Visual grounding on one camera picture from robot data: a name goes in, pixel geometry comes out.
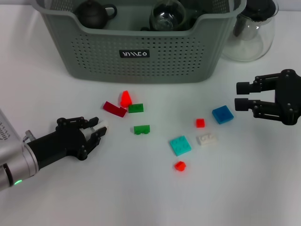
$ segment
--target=plastic brick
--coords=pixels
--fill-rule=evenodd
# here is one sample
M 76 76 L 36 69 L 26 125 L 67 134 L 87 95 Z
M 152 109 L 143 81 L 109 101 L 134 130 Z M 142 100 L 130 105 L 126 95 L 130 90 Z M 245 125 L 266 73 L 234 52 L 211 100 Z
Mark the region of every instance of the plastic brick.
M 186 168 L 186 164 L 183 162 L 183 161 L 179 161 L 177 162 L 175 165 L 174 165 L 174 168 L 177 170 L 177 171 L 184 171 L 185 168 Z
M 201 146 L 217 142 L 216 136 L 211 133 L 208 133 L 208 134 L 202 135 L 202 136 L 198 136 L 197 140 Z
M 127 113 L 127 110 L 122 108 L 122 107 L 117 107 L 113 104 L 111 104 L 110 102 L 105 102 L 105 104 L 103 105 L 103 109 L 106 110 L 107 112 L 110 112 L 114 115 L 117 115 L 121 118 L 123 118 L 125 116 L 125 114 Z
M 197 119 L 196 120 L 196 127 L 197 128 L 204 128 L 205 127 L 205 119 Z
M 134 133 L 136 135 L 140 135 L 142 133 L 144 134 L 148 134 L 151 131 L 151 128 L 149 125 L 145 125 L 145 126 L 134 126 Z
M 191 151 L 191 146 L 189 145 L 185 136 L 171 140 L 169 143 L 176 156 Z
M 223 106 L 212 111 L 213 116 L 215 117 L 218 124 L 223 124 L 234 119 L 234 116 L 230 112 L 227 106 Z
M 122 107 L 128 107 L 131 104 L 132 104 L 132 99 L 130 97 L 130 94 L 128 93 L 128 91 L 123 91 L 120 105 Z
M 144 112 L 144 110 L 143 110 L 143 104 L 130 105 L 128 107 L 128 112 L 129 113 Z

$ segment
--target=glass teapot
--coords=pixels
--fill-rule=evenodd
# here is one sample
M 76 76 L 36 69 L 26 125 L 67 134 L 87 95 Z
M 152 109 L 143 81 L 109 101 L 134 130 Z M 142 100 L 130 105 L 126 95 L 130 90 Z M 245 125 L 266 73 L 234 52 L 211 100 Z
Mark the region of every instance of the glass teapot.
M 247 0 L 223 54 L 237 61 L 253 61 L 264 56 L 274 40 L 274 16 L 278 10 L 276 0 Z

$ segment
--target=green block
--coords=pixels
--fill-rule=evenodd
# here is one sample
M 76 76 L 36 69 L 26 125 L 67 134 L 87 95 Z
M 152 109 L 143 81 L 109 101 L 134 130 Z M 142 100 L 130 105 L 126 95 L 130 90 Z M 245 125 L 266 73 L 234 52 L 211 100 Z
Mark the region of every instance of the green block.
M 144 134 L 148 134 L 151 131 L 150 126 L 146 125 L 146 126 L 134 126 L 134 133 L 136 135 L 140 135 L 142 133 Z
M 143 112 L 143 104 L 136 104 L 136 105 L 130 105 L 128 107 L 129 113 L 137 113 L 137 112 Z

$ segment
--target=black teapot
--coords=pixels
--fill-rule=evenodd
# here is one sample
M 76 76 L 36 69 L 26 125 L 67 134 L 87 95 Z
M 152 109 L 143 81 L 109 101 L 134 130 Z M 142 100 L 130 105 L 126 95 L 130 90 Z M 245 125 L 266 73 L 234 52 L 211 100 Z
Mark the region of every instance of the black teapot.
M 106 11 L 108 7 L 114 9 L 114 13 L 110 16 Z M 87 0 L 74 13 L 83 26 L 93 29 L 103 29 L 108 20 L 113 19 L 117 15 L 117 8 L 112 4 L 102 6 L 95 0 Z

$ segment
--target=red triangular block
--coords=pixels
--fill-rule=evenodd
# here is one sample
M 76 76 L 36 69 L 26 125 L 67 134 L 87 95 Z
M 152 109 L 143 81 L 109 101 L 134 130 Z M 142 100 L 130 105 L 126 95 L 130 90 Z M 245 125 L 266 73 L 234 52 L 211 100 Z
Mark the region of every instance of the red triangular block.
M 132 99 L 130 97 L 130 94 L 128 93 L 128 91 L 123 91 L 120 105 L 122 107 L 128 107 L 131 104 L 132 104 Z

